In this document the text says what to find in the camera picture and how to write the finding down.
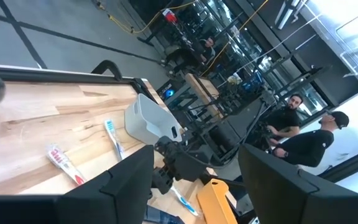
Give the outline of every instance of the black cap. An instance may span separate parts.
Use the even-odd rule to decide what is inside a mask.
[[[347,127],[349,124],[349,117],[342,111],[334,111],[329,114],[335,118],[335,123],[339,129]]]

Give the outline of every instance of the white bin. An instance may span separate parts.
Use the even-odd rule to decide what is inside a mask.
[[[154,145],[162,136],[181,141],[175,117],[143,94],[125,110],[125,130],[145,144]]]

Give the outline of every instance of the man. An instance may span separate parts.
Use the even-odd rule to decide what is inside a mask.
[[[290,138],[299,133],[300,119],[296,109],[298,109],[302,102],[302,96],[295,93],[288,99],[286,106],[273,111],[267,117],[260,120],[261,123],[267,125],[267,128],[273,134],[273,138],[269,139],[270,144],[274,145],[278,139]],[[252,130],[246,139],[246,143],[262,150],[270,147],[267,140],[261,136],[260,130]]]
[[[319,123],[319,130],[298,134],[277,144],[273,155],[294,165],[317,167],[325,150],[334,142],[333,132],[347,127],[349,117],[341,111],[335,111],[323,116]]]
[[[200,40],[200,44],[203,46],[203,52],[200,53],[200,58],[203,63],[208,63],[212,58],[215,57],[215,50],[213,49],[214,40],[212,37],[208,37],[206,40]],[[183,62],[174,67],[173,70],[169,71],[170,75],[178,73],[180,70],[186,68],[187,66],[197,67],[200,62],[193,54],[194,52],[192,52],[190,49],[180,48],[167,55],[166,59],[162,60],[161,66],[165,67],[171,60],[176,60],[181,57]]]

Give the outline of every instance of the gray floor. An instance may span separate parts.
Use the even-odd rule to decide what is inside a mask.
[[[128,21],[139,29],[144,24],[126,1],[108,1],[108,11],[120,21]],[[155,60],[162,57],[161,50],[143,44],[135,35],[122,31],[91,0],[5,0],[5,3],[17,21]],[[147,78],[154,88],[168,81],[165,69],[154,62],[33,30],[23,30],[50,69],[90,72],[99,62],[108,59],[118,64],[124,76]],[[0,64],[38,67],[13,27],[1,21]]]

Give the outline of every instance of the wooden countertop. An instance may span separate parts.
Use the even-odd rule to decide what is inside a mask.
[[[124,129],[124,110],[137,94],[129,85],[6,83],[0,103],[0,194],[64,194],[76,187],[47,158],[49,144],[65,151],[88,180],[118,163],[103,122],[112,119],[127,156],[144,144]],[[146,82],[158,103],[158,94]],[[162,166],[155,152],[155,166]],[[200,211],[196,193],[201,181],[175,182],[175,187]],[[173,193],[153,189],[149,205],[178,215],[186,224],[205,223],[194,217]]]
[[[211,99],[206,94],[206,92],[203,90],[201,85],[197,82],[197,80],[196,80],[196,78],[194,77],[193,74],[190,74],[190,73],[186,74],[185,75],[185,80],[195,90],[196,94],[198,95],[198,97],[200,97],[201,101],[203,101],[204,104],[208,104],[212,100],[214,100],[214,99]],[[211,83],[211,81],[209,81],[208,79],[205,79],[205,78],[201,78],[201,77],[199,77],[199,80],[205,86],[205,88],[209,91],[209,93],[211,94],[212,97],[217,98],[219,96],[218,90]],[[207,110],[211,113],[211,115],[213,117],[219,116],[220,118],[223,118],[223,114],[221,114],[221,112],[219,112],[218,108],[215,105],[207,106]]]

